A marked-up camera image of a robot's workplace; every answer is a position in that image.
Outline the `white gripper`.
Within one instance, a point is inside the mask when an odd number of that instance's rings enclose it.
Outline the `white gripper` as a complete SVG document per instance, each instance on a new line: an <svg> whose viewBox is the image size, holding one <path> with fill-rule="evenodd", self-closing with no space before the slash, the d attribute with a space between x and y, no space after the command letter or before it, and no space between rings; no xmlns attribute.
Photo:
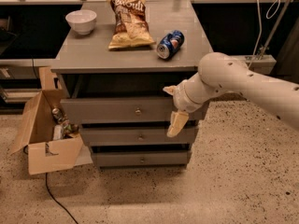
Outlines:
<svg viewBox="0 0 299 224"><path fill-rule="evenodd" d="M163 87L164 92L173 95L174 105L178 109L178 111L171 113L170 125L167 130L168 137L177 136L189 120L188 113L193 113L202 106L188 97L185 89L186 83L187 80L183 80L177 86Z"/></svg>

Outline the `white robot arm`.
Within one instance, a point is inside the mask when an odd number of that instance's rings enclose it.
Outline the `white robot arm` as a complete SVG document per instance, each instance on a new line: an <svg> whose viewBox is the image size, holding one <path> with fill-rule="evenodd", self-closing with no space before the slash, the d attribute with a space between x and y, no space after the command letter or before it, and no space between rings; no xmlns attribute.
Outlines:
<svg viewBox="0 0 299 224"><path fill-rule="evenodd" d="M246 63L220 52L205 55L197 73L177 86L165 87L177 108L171 113L169 137L177 136L189 115L228 91L240 94L260 108L299 130L299 85L249 70Z"/></svg>

